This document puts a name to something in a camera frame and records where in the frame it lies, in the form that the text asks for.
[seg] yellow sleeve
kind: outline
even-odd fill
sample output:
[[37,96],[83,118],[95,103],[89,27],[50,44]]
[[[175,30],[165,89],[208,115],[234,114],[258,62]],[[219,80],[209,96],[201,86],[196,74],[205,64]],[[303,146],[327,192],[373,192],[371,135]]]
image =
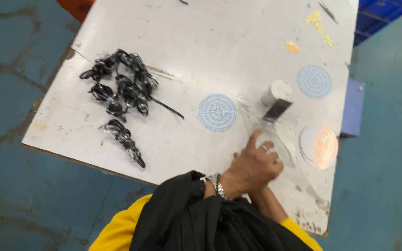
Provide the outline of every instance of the yellow sleeve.
[[138,199],[127,210],[117,213],[100,232],[88,251],[128,251],[142,208],[151,194]]
[[299,237],[306,245],[308,245],[313,251],[323,251],[315,239],[311,238],[305,230],[303,230],[297,223],[291,218],[287,218],[280,224]]

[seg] orange chair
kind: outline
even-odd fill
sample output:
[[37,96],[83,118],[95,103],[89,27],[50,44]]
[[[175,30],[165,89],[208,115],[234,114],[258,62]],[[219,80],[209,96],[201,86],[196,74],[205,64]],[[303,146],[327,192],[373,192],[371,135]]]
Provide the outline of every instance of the orange chair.
[[83,23],[95,0],[57,0],[75,19]]

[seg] blue floor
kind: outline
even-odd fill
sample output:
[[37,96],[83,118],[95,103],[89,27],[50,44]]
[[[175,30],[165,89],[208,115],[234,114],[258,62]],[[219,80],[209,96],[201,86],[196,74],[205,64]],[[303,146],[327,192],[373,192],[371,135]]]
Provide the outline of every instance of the blue floor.
[[[80,24],[54,0],[0,0],[0,250],[87,250],[154,188],[21,146]],[[324,250],[402,251],[402,17],[354,49],[361,135],[339,142]]]

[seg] white table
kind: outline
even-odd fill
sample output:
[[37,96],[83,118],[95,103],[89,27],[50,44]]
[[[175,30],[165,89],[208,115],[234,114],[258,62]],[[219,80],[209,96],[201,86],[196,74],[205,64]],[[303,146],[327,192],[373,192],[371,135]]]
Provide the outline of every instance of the white table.
[[[276,128],[319,198],[289,178],[293,169],[286,168],[270,187],[289,216],[307,231],[323,235],[335,167],[308,166],[298,150],[298,137],[312,123],[340,133],[358,1],[326,4],[338,25],[318,3],[307,0],[190,0],[188,6],[178,0],[97,0],[72,45],[77,53],[63,63],[22,142],[153,184],[190,170],[222,172],[249,135],[240,116],[226,132],[204,128],[199,103],[213,93],[257,102],[272,81],[283,79],[293,88],[294,103]],[[305,24],[313,10],[321,11],[333,48]],[[302,52],[283,50],[285,39]],[[148,117],[137,111],[127,114],[126,127],[142,152],[145,169],[132,163],[111,135],[98,130],[114,117],[87,93],[93,81],[78,78],[95,59],[117,48],[141,55],[160,84],[155,98],[185,116],[182,120],[153,102]],[[297,72],[308,64],[322,66],[332,77],[332,91],[321,100],[307,97],[297,85]],[[113,80],[102,83],[115,86]]]

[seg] tweezers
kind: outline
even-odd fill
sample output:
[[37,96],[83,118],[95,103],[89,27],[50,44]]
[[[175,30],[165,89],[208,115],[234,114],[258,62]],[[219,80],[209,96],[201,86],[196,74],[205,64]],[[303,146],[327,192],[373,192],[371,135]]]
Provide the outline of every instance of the tweezers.
[[323,3],[322,0],[319,2],[319,4],[320,4],[320,6],[322,6],[323,10],[325,10],[325,12],[326,12],[328,15],[330,15],[330,16],[332,17],[333,21],[334,21],[336,24],[338,24],[338,23],[339,23],[338,20],[337,20],[336,17],[332,14],[332,12],[330,11],[330,9],[328,9],[328,7]]

